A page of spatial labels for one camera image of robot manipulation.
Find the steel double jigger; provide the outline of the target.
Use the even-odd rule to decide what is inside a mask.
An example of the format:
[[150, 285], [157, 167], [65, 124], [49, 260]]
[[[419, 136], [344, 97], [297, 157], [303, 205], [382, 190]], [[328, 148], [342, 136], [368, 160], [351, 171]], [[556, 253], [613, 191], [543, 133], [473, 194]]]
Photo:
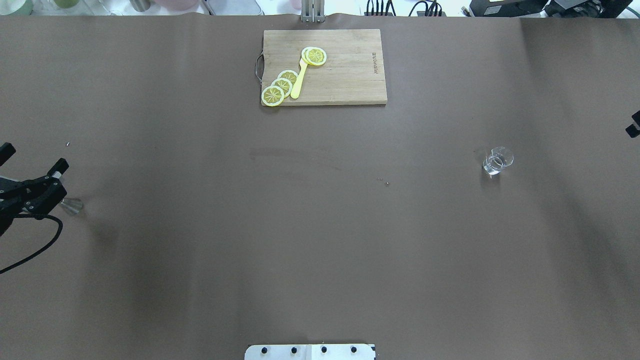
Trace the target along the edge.
[[64, 198], [58, 205], [70, 216], [80, 214], [84, 208], [84, 203], [79, 198]]

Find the clear glass measuring cup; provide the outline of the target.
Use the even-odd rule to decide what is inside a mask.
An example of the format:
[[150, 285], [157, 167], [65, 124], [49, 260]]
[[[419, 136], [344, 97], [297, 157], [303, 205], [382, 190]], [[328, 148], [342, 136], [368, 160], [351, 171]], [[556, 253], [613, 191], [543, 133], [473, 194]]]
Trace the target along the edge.
[[492, 148], [489, 155], [482, 163], [482, 168], [489, 176], [494, 176], [514, 163], [515, 155], [512, 150], [505, 146]]

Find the small steel cup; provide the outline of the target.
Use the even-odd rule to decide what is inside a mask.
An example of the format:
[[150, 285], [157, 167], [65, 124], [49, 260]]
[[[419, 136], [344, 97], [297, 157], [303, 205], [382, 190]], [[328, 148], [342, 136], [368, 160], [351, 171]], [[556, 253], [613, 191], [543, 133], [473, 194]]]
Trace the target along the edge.
[[131, 7], [138, 13], [144, 13], [151, 8], [150, 0], [129, 0]]

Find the kitchen scale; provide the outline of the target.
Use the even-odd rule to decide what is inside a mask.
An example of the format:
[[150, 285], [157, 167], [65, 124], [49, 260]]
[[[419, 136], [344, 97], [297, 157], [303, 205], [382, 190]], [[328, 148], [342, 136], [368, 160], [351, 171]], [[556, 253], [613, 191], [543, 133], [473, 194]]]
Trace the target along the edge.
[[213, 16], [262, 16], [265, 14], [256, 0], [202, 0]]

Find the lemon slice on pick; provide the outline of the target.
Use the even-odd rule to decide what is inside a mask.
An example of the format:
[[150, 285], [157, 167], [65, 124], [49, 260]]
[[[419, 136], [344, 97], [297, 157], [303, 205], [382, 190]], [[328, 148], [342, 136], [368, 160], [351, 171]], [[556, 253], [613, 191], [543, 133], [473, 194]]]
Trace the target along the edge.
[[326, 63], [328, 56], [326, 51], [320, 47], [305, 47], [301, 51], [301, 58], [308, 65], [322, 66]]

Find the wooden cutting board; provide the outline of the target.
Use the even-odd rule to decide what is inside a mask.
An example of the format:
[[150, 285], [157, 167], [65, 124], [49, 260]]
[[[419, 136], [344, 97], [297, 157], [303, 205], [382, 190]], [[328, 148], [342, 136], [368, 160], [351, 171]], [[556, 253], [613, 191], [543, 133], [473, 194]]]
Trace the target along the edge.
[[265, 30], [262, 88], [269, 87], [282, 71], [299, 72], [307, 47], [324, 50], [327, 61], [307, 66], [298, 98], [286, 98], [283, 106], [387, 104], [380, 29]]

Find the aluminium frame post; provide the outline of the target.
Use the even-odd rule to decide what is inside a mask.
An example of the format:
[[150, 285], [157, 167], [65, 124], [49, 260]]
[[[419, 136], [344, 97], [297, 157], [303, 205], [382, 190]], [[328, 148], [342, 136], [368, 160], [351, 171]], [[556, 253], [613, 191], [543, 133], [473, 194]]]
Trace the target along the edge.
[[324, 0], [301, 0], [302, 23], [324, 23], [325, 19]]

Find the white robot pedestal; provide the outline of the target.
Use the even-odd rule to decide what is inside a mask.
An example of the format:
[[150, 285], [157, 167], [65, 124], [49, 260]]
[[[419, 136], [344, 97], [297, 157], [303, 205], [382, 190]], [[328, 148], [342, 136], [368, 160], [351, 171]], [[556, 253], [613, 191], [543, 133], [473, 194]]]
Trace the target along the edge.
[[245, 360], [376, 360], [374, 344], [254, 344], [247, 347]]

